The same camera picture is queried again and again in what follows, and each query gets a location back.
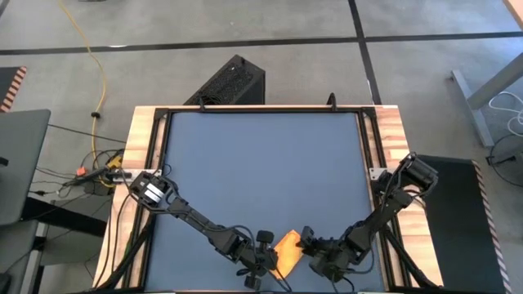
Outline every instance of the desk leg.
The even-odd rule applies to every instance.
[[[458,84],[459,89],[463,94],[463,98],[467,102],[467,106],[472,113],[474,120],[474,127],[480,135],[481,143],[484,147],[491,147],[494,145],[489,128],[487,127],[485,117],[480,111],[480,108],[489,103],[499,92],[507,89],[519,78],[523,77],[523,53],[511,61],[507,66],[501,69],[494,75],[485,85],[481,86],[477,91],[473,92],[465,82],[461,73],[457,70],[452,71],[452,77]]]
[[[21,220],[37,220],[44,224],[104,237],[106,223],[94,217],[72,212],[55,205],[27,197]]]

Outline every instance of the orange object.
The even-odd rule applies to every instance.
[[[87,169],[85,167],[80,167],[76,170],[76,176],[85,176],[87,174]]]
[[[275,247],[275,251],[278,252],[278,265],[276,266],[284,278],[291,273],[303,256],[302,249],[296,246],[298,242],[300,242],[300,234],[293,229]],[[282,279],[276,270],[272,270],[271,273],[277,279]]]

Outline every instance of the gray mat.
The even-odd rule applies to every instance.
[[[271,230],[275,244],[304,225],[337,238],[371,211],[354,114],[175,114],[166,163],[181,196],[211,221]],[[293,290],[333,292],[309,261],[304,256],[288,276]],[[356,291],[383,291],[378,255],[375,265],[350,277]],[[241,268],[181,220],[160,216],[145,288],[244,291]],[[350,291],[343,281],[337,288]],[[282,291],[269,275],[261,290]]]

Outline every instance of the yellow cable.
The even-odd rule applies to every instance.
[[[101,66],[101,63],[100,61],[96,58],[96,56],[94,56],[91,52],[91,46],[89,45],[89,40],[87,40],[87,37],[85,36],[85,34],[83,33],[82,29],[80,29],[80,27],[78,26],[78,24],[76,23],[76,20],[74,20],[73,16],[70,14],[69,10],[67,10],[67,8],[64,6],[64,3],[62,2],[62,0],[58,0],[58,5],[60,6],[61,10],[67,15],[67,18],[69,18],[69,20],[71,21],[71,24],[73,25],[73,27],[76,29],[76,31],[80,34],[80,36],[82,36],[82,39],[83,39],[83,44],[85,45],[85,47],[87,48],[87,53],[89,54],[89,56],[96,62],[96,64],[98,65],[98,69],[100,69],[100,73],[101,73],[101,79],[102,79],[102,88],[101,88],[101,97],[100,97],[100,101],[98,102],[98,106],[96,107],[96,110],[95,112],[99,112],[100,111],[100,108],[102,106],[102,104],[104,103],[104,100],[105,100],[105,91],[107,89],[107,77],[105,76],[105,71],[104,71],[104,67]],[[95,135],[96,135],[96,120],[97,118],[92,118],[92,128],[91,128],[91,151],[92,151],[92,158],[93,160],[95,160],[94,162],[94,165],[95,165],[95,168],[98,168],[98,163],[96,162],[96,142],[95,142]],[[105,187],[107,188],[113,188],[115,187],[115,185],[110,185],[110,184],[106,184],[100,177],[100,183],[103,184]]]

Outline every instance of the wooden frame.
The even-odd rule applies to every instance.
[[[373,106],[373,105],[340,105],[338,107],[346,108],[374,108],[376,119],[378,122],[379,134],[381,137],[381,145],[384,153],[384,159],[387,163],[387,167],[395,168],[398,162],[409,152],[409,147],[405,138],[403,125],[400,118],[400,113],[397,106]],[[209,105],[206,109],[232,109],[232,110],[250,110],[250,109],[331,109],[330,105]],[[145,168],[145,160],[150,148],[150,138],[153,129],[154,116],[156,109],[172,109],[178,111],[195,111],[199,109],[199,106],[139,106],[135,108],[131,129],[127,138],[127,145],[123,158],[123,168],[141,169]],[[156,168],[159,164],[159,158],[161,145],[163,141],[165,119],[161,118],[158,122],[158,133],[156,134],[156,141],[151,144],[154,146],[153,156],[151,158],[151,167]],[[373,129],[370,123],[365,124],[367,129],[367,136],[369,138],[370,152],[373,155],[374,166],[379,166],[378,162],[378,144],[379,142],[373,137]],[[105,272],[102,274],[101,283],[103,283],[112,272],[112,260],[114,252],[114,240],[116,240],[116,216],[118,215],[119,208],[122,207],[122,213],[119,220],[118,228],[118,246],[115,250],[115,264],[118,264],[122,259],[125,252],[127,242],[129,240],[134,218],[136,215],[136,203],[133,201],[126,201],[123,204],[123,200],[127,196],[127,190],[124,186],[119,186],[114,194],[114,202],[112,206],[112,217],[111,222],[111,244],[109,250],[109,256],[107,256],[108,239],[107,235],[109,230],[105,232],[105,238],[99,257],[98,266],[96,269],[96,275],[93,286],[102,274],[105,259],[108,257],[107,266]],[[432,246],[431,235],[428,229],[427,218],[425,217],[424,210],[416,205],[411,205],[407,209],[403,210],[398,215],[400,224],[401,236],[407,252],[412,256],[413,260],[418,264],[419,268],[425,273],[425,275],[436,284],[442,284],[439,266],[437,264],[436,254],[434,247]],[[391,264],[392,272],[396,286],[403,286],[404,281],[402,279],[400,271],[399,260],[392,249],[389,250],[391,253]],[[139,285],[140,272],[142,266],[143,248],[138,252],[135,257],[135,262],[132,267],[132,274],[129,286],[135,287]]]

